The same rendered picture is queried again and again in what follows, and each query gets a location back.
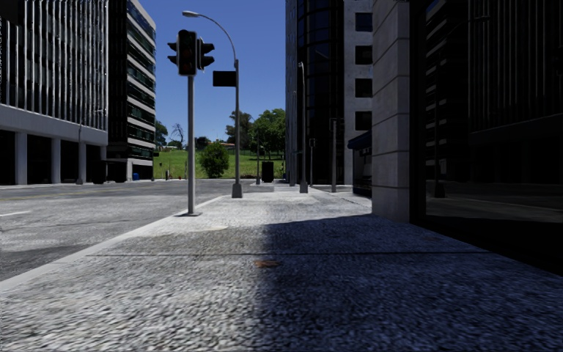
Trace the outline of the trees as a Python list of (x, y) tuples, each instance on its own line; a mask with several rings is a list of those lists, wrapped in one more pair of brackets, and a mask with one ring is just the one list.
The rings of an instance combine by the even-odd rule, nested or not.
[(240, 148), (242, 150), (256, 150), (260, 145), (260, 152), (271, 158), (271, 153), (281, 152), (285, 148), (286, 114), (284, 109), (265, 110), (253, 119), (245, 112), (239, 113), (240, 118)]
[(155, 121), (155, 142), (158, 148), (173, 147), (177, 150), (187, 150), (190, 146), (186, 129), (179, 124), (172, 125), (169, 130), (161, 121)]

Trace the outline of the pale stone building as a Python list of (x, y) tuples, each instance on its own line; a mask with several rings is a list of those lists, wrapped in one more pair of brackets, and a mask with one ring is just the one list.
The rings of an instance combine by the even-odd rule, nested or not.
[(563, 276), (563, 0), (372, 0), (372, 210)]

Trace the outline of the grey street lamp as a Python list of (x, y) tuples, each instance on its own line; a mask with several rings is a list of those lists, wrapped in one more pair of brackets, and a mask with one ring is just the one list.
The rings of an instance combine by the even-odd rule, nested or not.
[(308, 193), (308, 184), (306, 181), (306, 85), (305, 85), (305, 67), (302, 61), (298, 62), (298, 68), (301, 70), (301, 181), (300, 192)]
[(107, 132), (98, 128), (86, 126), (86, 139), (82, 139), (82, 130), (85, 126), (85, 115), (80, 116), (78, 127), (78, 177), (76, 185), (82, 185), (87, 176), (87, 142), (102, 146), (107, 144)]
[(239, 109), (239, 61), (237, 58), (235, 45), (230, 37), (228, 31), (217, 21), (212, 19), (207, 15), (203, 15), (197, 12), (184, 10), (182, 11), (183, 16), (187, 18), (206, 18), (209, 21), (212, 21), (215, 25), (217, 25), (223, 33), (229, 39), (229, 42), (232, 46), (233, 52), (233, 60), (234, 60), (234, 68), (235, 68), (235, 182), (232, 185), (232, 198), (241, 199), (243, 197), (243, 188), (240, 183), (240, 109)]

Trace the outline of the grey pole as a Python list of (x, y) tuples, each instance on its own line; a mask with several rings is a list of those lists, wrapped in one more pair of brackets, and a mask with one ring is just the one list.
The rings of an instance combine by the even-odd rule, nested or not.
[(337, 118), (331, 118), (331, 192), (337, 192)]

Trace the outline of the banded glass office building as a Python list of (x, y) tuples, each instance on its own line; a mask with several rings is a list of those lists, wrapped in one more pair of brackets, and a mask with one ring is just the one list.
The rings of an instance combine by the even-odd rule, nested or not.
[(108, 0), (107, 177), (153, 176), (155, 22), (139, 0)]

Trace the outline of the pale concrete building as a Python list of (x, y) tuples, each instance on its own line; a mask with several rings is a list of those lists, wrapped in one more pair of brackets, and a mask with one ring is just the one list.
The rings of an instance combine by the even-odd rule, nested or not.
[(87, 176), (108, 145), (108, 0), (0, 0), (0, 185), (76, 183), (78, 127)]

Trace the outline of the traffic light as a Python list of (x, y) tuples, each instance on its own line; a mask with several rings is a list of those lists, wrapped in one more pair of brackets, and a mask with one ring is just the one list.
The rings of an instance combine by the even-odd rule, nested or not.
[(179, 76), (187, 78), (187, 117), (188, 117), (188, 211), (186, 216), (198, 216), (196, 212), (196, 170), (195, 170), (195, 127), (194, 127), (194, 87), (195, 76), (197, 74), (197, 34), (186, 29), (181, 29), (177, 33), (174, 43), (168, 46), (175, 51), (175, 56), (168, 56), (168, 59), (177, 66)]

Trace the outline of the tree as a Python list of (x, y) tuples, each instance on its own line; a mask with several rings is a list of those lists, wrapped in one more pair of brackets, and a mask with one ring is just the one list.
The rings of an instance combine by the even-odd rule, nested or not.
[(219, 178), (229, 168), (229, 155), (219, 142), (210, 143), (201, 152), (200, 165), (209, 178)]

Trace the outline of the glass tower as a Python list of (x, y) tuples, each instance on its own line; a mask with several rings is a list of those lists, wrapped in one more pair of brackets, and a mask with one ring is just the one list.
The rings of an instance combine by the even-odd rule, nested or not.
[(331, 118), (337, 118), (337, 185), (370, 197), (373, 0), (285, 0), (284, 174), (301, 181), (301, 70), (306, 85), (306, 181), (331, 185)]

